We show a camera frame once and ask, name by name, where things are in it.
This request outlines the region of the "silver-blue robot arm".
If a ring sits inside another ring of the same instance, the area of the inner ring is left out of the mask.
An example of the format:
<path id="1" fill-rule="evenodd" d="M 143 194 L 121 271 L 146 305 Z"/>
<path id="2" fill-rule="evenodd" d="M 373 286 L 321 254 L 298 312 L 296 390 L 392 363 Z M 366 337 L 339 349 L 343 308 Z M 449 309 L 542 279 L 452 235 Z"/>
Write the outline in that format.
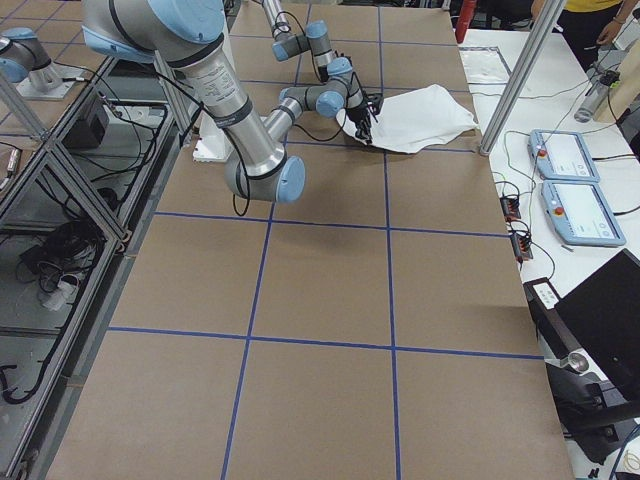
<path id="1" fill-rule="evenodd" d="M 83 35 L 92 50 L 106 56 L 151 63 L 161 56 L 182 72 L 204 113 L 222 130 L 235 152 L 225 180 L 238 197 L 276 203 L 296 201 L 304 190 L 303 161 L 287 153 L 282 138 L 306 111 L 333 118 L 345 112 L 357 139 L 371 143 L 371 126 L 383 98 L 361 85 L 349 57 L 332 48 L 324 21 L 294 34 L 277 1 L 263 10 L 279 61 L 309 52 L 320 84 L 291 87 L 267 118 L 261 118 L 227 58 L 225 12 L 220 1 L 86 1 Z"/>
<path id="2" fill-rule="evenodd" d="M 318 20 L 303 27 L 279 1 L 264 0 L 260 4 L 274 40 L 272 52 L 276 60 L 284 62 L 309 52 L 317 79 L 326 83 L 329 80 L 329 65 L 338 57 L 331 45 L 326 23 Z"/>

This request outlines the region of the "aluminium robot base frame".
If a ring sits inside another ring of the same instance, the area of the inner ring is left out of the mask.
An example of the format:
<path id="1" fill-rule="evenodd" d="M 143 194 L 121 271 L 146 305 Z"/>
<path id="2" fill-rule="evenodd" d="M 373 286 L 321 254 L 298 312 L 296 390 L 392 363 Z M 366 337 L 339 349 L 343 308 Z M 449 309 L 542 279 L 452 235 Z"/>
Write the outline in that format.
<path id="1" fill-rule="evenodd" d="M 10 82 L 24 125 L 1 170 L 1 475 L 41 479 L 61 444 L 141 245 L 189 139 L 184 77 L 108 59 L 66 70 L 60 115 Z"/>

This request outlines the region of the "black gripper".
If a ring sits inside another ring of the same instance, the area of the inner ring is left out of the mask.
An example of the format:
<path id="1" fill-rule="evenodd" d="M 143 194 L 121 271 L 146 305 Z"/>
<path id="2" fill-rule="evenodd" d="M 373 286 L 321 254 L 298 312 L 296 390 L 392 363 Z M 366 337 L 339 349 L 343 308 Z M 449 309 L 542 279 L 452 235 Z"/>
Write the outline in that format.
<path id="1" fill-rule="evenodd" d="M 355 138 L 365 145 L 371 145 L 373 139 L 368 103 L 361 102 L 358 106 L 348 108 L 347 117 L 355 124 Z"/>

